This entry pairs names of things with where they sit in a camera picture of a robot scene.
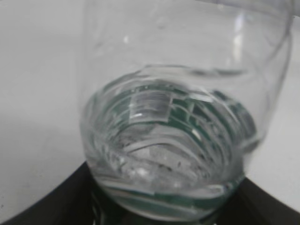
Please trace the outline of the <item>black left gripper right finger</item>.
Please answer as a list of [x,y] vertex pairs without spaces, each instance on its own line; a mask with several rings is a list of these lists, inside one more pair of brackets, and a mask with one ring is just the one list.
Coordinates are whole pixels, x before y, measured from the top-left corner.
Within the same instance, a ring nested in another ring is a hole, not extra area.
[[244,179],[212,220],[214,225],[300,225],[300,213]]

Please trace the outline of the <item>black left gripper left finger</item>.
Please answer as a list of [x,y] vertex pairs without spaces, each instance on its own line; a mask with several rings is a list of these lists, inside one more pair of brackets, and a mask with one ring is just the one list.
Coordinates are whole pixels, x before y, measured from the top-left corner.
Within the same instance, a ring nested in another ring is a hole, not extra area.
[[83,163],[51,193],[3,225],[92,225],[91,174]]

